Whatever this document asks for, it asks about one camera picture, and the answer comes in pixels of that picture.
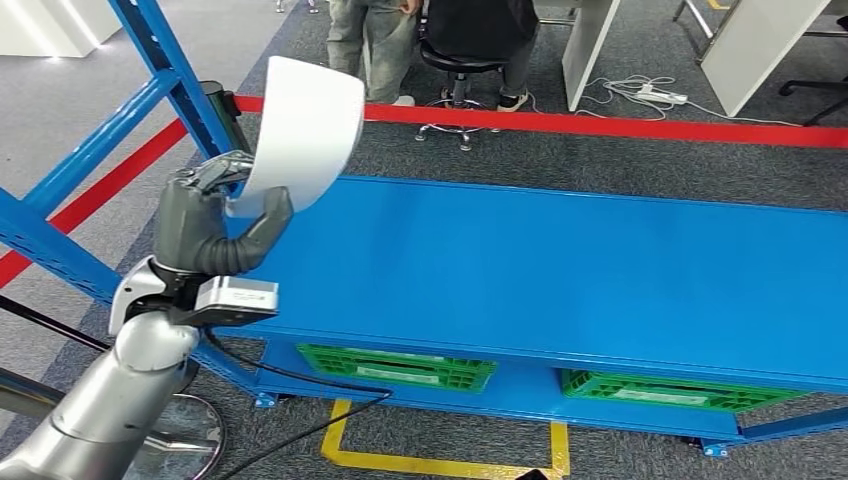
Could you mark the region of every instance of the black stool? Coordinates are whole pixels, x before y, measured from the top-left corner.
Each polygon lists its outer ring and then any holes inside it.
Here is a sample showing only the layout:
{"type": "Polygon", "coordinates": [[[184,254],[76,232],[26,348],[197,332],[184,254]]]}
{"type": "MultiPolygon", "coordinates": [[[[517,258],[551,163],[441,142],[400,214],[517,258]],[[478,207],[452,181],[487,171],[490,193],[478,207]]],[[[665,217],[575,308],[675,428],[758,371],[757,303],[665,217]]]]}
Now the black stool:
{"type": "MultiPolygon", "coordinates": [[[[428,107],[450,104],[453,108],[488,108],[480,102],[476,102],[465,97],[468,88],[468,75],[471,73],[483,73],[491,70],[497,70],[504,65],[504,62],[446,57],[435,51],[426,40],[421,41],[421,58],[424,59],[424,63],[430,66],[436,67],[444,72],[456,74],[453,80],[453,86],[451,87],[453,88],[453,94],[448,95],[447,98],[440,98],[428,103],[428,107]]],[[[415,136],[415,139],[419,142],[426,140],[427,137],[425,136],[425,133],[431,128],[441,132],[460,135],[462,137],[462,143],[460,143],[459,149],[463,152],[471,150],[471,137],[468,134],[480,130],[480,128],[429,124],[424,125],[418,130],[418,134],[415,136]]]]}

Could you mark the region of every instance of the blue metal shelf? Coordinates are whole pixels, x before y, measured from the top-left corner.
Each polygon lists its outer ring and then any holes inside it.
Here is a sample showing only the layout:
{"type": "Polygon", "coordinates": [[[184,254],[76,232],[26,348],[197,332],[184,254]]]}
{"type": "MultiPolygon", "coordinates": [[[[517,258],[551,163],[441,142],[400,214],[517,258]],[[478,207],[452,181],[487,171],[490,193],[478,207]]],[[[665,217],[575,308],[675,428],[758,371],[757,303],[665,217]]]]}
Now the blue metal shelf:
{"type": "MultiPolygon", "coordinates": [[[[0,189],[0,241],[103,304],[119,276],[45,216],[164,97],[207,157],[231,148],[155,0],[109,1],[151,81],[24,200],[0,189]]],[[[280,283],[280,315],[228,334],[301,372],[300,341],[493,359],[481,395],[397,387],[390,403],[695,436],[723,456],[846,428],[848,409],[738,430],[730,414],[565,398],[554,369],[848,393],[846,238],[837,212],[346,178],[250,275],[280,283]]],[[[194,357],[259,406],[351,397],[208,345],[194,357]]]]}
{"type": "Polygon", "coordinates": [[[848,393],[845,238],[836,212],[345,178],[250,274],[280,315],[244,330],[848,393]]]}
{"type": "MultiPolygon", "coordinates": [[[[262,361],[283,365],[301,373],[315,374],[293,344],[273,343],[272,348],[266,349],[262,361]]],[[[318,376],[335,380],[345,379],[339,376],[318,376]]],[[[725,441],[743,438],[738,432],[736,418],[729,413],[568,398],[562,394],[557,371],[535,365],[498,365],[484,392],[480,394],[389,385],[360,379],[357,379],[356,383],[391,388],[395,391],[395,396],[386,403],[404,407],[566,422],[586,427],[709,437],[725,441]]],[[[349,390],[292,380],[267,371],[259,372],[258,387],[267,392],[310,397],[354,400],[373,398],[349,390]]]]}

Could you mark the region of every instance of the yellow floor marking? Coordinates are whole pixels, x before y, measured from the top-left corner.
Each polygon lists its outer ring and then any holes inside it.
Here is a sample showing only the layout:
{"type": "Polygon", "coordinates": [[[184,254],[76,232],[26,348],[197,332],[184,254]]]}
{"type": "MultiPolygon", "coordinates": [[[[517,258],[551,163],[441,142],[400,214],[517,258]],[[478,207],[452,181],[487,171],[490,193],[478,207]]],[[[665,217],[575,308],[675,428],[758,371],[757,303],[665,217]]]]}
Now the yellow floor marking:
{"type": "Polygon", "coordinates": [[[713,10],[730,10],[730,5],[728,5],[728,6],[721,5],[720,3],[718,3],[718,0],[707,0],[707,4],[713,10]]]}
{"type": "MultiPolygon", "coordinates": [[[[336,400],[333,404],[331,418],[344,415],[350,411],[350,403],[350,400],[336,400]]],[[[533,468],[537,468],[344,451],[340,448],[346,425],[347,419],[330,425],[327,428],[327,434],[324,436],[324,442],[321,444],[321,454],[336,465],[343,467],[484,480],[514,480],[533,468]]],[[[554,480],[571,473],[568,456],[568,430],[561,423],[551,423],[551,457],[550,468],[539,468],[546,477],[554,480]]]]}

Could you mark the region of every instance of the cable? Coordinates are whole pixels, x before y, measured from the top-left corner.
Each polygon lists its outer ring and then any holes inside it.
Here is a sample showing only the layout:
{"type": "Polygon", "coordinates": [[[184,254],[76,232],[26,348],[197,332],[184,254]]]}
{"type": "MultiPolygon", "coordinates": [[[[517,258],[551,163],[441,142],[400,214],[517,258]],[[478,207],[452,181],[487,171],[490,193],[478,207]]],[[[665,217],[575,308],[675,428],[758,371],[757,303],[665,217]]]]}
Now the cable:
{"type": "Polygon", "coordinates": [[[527,90],[527,95],[530,96],[530,101],[532,102],[530,104],[530,108],[532,108],[533,111],[536,112],[536,113],[545,113],[545,112],[539,110],[538,108],[536,108],[536,95],[533,95],[533,92],[531,92],[530,90],[527,90]]]}
{"type": "MultiPolygon", "coordinates": [[[[589,95],[583,95],[581,98],[593,101],[600,105],[607,105],[611,103],[616,95],[619,95],[625,98],[627,101],[631,103],[635,103],[638,105],[644,105],[655,110],[659,116],[654,118],[646,118],[647,122],[657,122],[661,120],[665,120],[668,118],[667,112],[670,112],[677,105],[691,105],[698,110],[701,110],[704,113],[708,113],[710,115],[723,118],[725,120],[736,120],[743,122],[754,122],[754,123],[770,123],[776,125],[787,125],[790,127],[800,127],[797,123],[789,123],[783,122],[780,120],[761,120],[757,118],[742,118],[742,117],[729,117],[727,115],[722,115],[718,112],[714,112],[708,108],[702,107],[695,102],[689,101],[688,97],[685,95],[681,95],[679,93],[671,92],[669,90],[665,90],[663,88],[657,88],[657,85],[672,85],[677,80],[674,77],[656,77],[650,78],[644,75],[631,75],[624,80],[610,80],[605,77],[598,77],[591,82],[586,84],[586,87],[591,87],[598,82],[602,82],[601,86],[607,91],[609,94],[609,98],[605,100],[598,100],[595,97],[589,95]],[[647,95],[653,95],[655,98],[645,98],[647,95]],[[674,98],[676,101],[663,100],[662,98],[674,98]]],[[[578,110],[574,112],[575,115],[579,115],[581,113],[592,115],[593,117],[598,118],[609,118],[604,115],[597,114],[595,112],[589,110],[578,110]]]]}
{"type": "Polygon", "coordinates": [[[263,450],[263,451],[257,453],[256,455],[248,458],[247,460],[240,463],[239,465],[237,465],[235,468],[233,468],[229,472],[225,473],[224,475],[218,477],[218,480],[227,480],[228,478],[232,478],[237,473],[239,473],[242,470],[250,467],[254,463],[258,462],[259,460],[262,460],[263,458],[267,457],[268,455],[271,455],[272,453],[274,453],[274,452],[276,452],[276,451],[278,451],[282,448],[285,448],[285,447],[291,445],[292,443],[297,442],[298,440],[306,438],[306,437],[308,437],[309,435],[312,435],[315,432],[319,432],[319,431],[329,427],[330,425],[332,425],[334,423],[340,422],[340,421],[342,421],[342,420],[344,420],[348,417],[352,417],[352,416],[356,415],[357,413],[363,412],[363,411],[373,407],[374,405],[388,399],[392,395],[394,395],[394,392],[392,390],[387,389],[387,388],[365,387],[365,386],[362,386],[362,385],[354,385],[352,383],[335,382],[333,380],[324,380],[323,378],[318,378],[318,377],[313,377],[313,376],[310,376],[310,375],[305,375],[305,374],[302,374],[302,373],[292,372],[292,371],[289,371],[289,370],[284,370],[282,368],[275,367],[273,365],[267,365],[267,364],[262,363],[262,362],[257,362],[257,361],[251,360],[251,359],[246,358],[242,355],[239,355],[238,353],[232,351],[229,347],[227,347],[223,343],[221,343],[221,341],[218,339],[218,337],[216,337],[215,334],[212,333],[212,328],[213,327],[210,326],[210,325],[203,327],[203,334],[206,336],[206,339],[209,340],[209,343],[211,343],[215,348],[217,348],[221,352],[229,355],[230,357],[232,357],[232,358],[234,358],[234,359],[236,359],[240,362],[244,362],[244,363],[246,363],[246,364],[248,364],[252,367],[261,368],[263,370],[268,370],[269,372],[273,372],[273,373],[276,373],[278,375],[283,375],[285,377],[294,378],[294,379],[297,379],[297,380],[302,380],[304,382],[310,382],[310,383],[315,383],[315,384],[318,384],[318,385],[324,385],[324,386],[327,386],[327,387],[344,388],[346,390],[354,390],[354,391],[367,392],[367,393],[378,393],[378,394],[381,395],[380,397],[377,397],[373,400],[369,400],[368,402],[363,403],[362,405],[350,410],[349,412],[347,412],[343,415],[339,415],[338,417],[331,418],[331,419],[327,420],[326,422],[319,423],[318,425],[315,425],[314,427],[312,427],[308,430],[305,430],[301,433],[298,433],[297,435],[291,436],[291,437],[289,437],[285,440],[282,440],[282,441],[272,445],[271,447],[267,448],[266,450],[263,450]]]}
{"type": "Polygon", "coordinates": [[[17,315],[24,320],[29,320],[30,322],[44,327],[48,330],[58,333],[65,338],[73,340],[77,343],[85,345],[88,348],[97,350],[98,352],[105,352],[109,350],[112,346],[108,343],[101,342],[100,340],[88,336],[85,333],[73,329],[57,320],[54,320],[47,315],[44,315],[41,312],[37,312],[26,305],[20,304],[11,298],[0,295],[0,309],[6,310],[7,312],[17,315]]]}

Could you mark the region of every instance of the person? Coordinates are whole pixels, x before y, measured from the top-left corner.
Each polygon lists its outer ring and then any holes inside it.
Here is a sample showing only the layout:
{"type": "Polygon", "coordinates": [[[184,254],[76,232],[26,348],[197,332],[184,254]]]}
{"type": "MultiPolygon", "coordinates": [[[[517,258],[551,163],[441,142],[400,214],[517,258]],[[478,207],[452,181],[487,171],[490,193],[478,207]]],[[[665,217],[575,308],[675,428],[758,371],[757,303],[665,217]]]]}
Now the person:
{"type": "MultiPolygon", "coordinates": [[[[425,37],[440,54],[503,62],[499,112],[527,103],[539,17],[533,0],[430,0],[425,37]]],[[[443,98],[450,92],[443,90],[443,98]]]]}
{"type": "Polygon", "coordinates": [[[330,68],[357,76],[367,40],[366,99],[415,105],[413,97],[400,95],[400,84],[409,70],[420,7],[421,0],[330,0],[330,68]]]}

